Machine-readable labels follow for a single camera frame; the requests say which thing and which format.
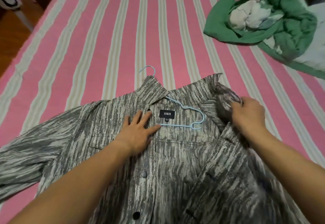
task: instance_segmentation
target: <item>wooden floor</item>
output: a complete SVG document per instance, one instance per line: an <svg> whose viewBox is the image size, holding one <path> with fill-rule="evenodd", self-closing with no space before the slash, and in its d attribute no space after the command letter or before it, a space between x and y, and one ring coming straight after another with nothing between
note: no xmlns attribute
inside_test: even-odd
<svg viewBox="0 0 325 224"><path fill-rule="evenodd" d="M22 12L36 25L43 14L43 9L33 0L22 0ZM19 49L30 35L30 31L22 24L12 11L0 12L0 77L17 55Z"/></svg>

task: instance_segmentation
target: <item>size tag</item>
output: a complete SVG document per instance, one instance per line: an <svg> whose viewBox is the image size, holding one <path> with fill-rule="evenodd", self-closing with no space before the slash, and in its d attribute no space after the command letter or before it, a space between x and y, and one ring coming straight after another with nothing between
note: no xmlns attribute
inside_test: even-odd
<svg viewBox="0 0 325 224"><path fill-rule="evenodd" d="M175 119L175 111L174 110L165 110L161 109L159 113L160 118L166 119Z"/></svg>

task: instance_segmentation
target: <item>shirt collar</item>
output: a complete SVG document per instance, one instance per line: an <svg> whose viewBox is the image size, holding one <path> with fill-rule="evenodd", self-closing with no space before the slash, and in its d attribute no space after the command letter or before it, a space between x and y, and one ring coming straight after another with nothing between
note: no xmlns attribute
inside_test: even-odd
<svg viewBox="0 0 325 224"><path fill-rule="evenodd" d="M136 95L148 104L169 96L183 105L195 105L213 98L213 88L218 84L219 74L209 75L195 83L179 89L167 91L153 76L147 76L142 86L135 91Z"/></svg>

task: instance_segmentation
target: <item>pink striped bedsheet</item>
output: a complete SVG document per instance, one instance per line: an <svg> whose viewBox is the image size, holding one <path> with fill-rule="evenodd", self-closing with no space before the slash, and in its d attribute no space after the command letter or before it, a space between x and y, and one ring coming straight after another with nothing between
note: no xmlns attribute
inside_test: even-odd
<svg viewBox="0 0 325 224"><path fill-rule="evenodd" d="M217 0L53 0L0 80L0 146L64 110L138 88L151 69L168 89L207 75L266 107L269 130L325 167L325 81L292 70L257 46L202 34ZM2 204L0 224L37 184Z"/></svg>

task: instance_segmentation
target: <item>hand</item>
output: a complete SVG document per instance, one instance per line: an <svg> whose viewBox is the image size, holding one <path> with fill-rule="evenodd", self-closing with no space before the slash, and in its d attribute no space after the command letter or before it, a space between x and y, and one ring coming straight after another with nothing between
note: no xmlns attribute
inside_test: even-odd
<svg viewBox="0 0 325 224"><path fill-rule="evenodd" d="M129 156L136 156L141 153L151 141L149 136L161 128L161 125L157 124L145 129L144 126L151 116L151 111L148 111L142 119L140 119L141 115L142 111L139 110L133 117L131 124L129 124L130 117L125 116L122 129L112 142L128 150Z"/></svg>
<svg viewBox="0 0 325 224"><path fill-rule="evenodd" d="M265 126L265 109L255 99L242 97L243 106L240 103L231 103L232 121L238 130L250 139L254 133L266 130Z"/></svg>

